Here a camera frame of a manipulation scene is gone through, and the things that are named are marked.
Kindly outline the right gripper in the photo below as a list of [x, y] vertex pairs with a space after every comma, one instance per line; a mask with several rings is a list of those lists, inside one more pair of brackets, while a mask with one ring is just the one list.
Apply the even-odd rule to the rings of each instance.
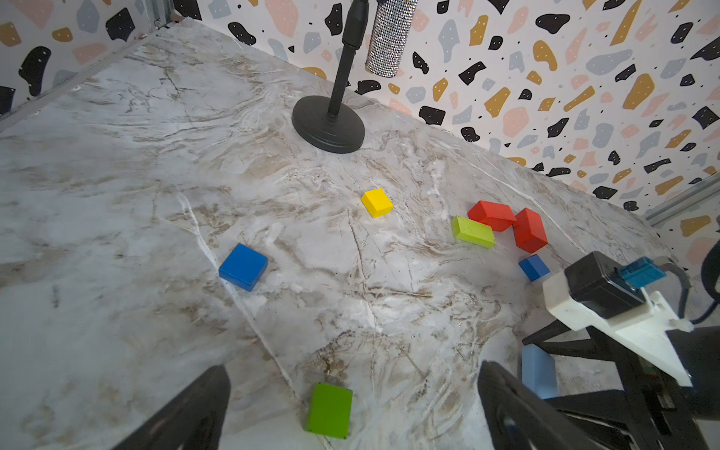
[[551, 356], [614, 363], [622, 388], [564, 397], [548, 403], [600, 446], [609, 449], [705, 449], [699, 420], [719, 420], [719, 329], [669, 331], [673, 349], [691, 376], [682, 387], [671, 376], [591, 327], [588, 339], [558, 342], [560, 321], [523, 339]]

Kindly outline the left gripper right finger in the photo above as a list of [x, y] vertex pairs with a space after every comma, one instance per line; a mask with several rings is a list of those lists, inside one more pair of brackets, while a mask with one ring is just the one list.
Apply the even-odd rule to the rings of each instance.
[[497, 362], [482, 363], [477, 390], [496, 449], [598, 448]]

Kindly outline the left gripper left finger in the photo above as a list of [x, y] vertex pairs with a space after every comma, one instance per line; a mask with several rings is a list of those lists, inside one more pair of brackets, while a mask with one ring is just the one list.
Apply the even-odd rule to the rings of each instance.
[[210, 367], [115, 447], [217, 449], [230, 393], [225, 367]]

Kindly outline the light blue long block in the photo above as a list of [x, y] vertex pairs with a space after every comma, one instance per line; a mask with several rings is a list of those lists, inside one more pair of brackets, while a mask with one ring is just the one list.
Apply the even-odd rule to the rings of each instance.
[[536, 345], [522, 349], [521, 377], [523, 384], [540, 399], [558, 397], [555, 359]]

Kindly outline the lime green long block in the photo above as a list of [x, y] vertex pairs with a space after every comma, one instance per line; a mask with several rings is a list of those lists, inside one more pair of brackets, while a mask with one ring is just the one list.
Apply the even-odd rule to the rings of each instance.
[[451, 221], [453, 236], [460, 241], [474, 244], [486, 249], [496, 245], [496, 238], [491, 226], [455, 216]]

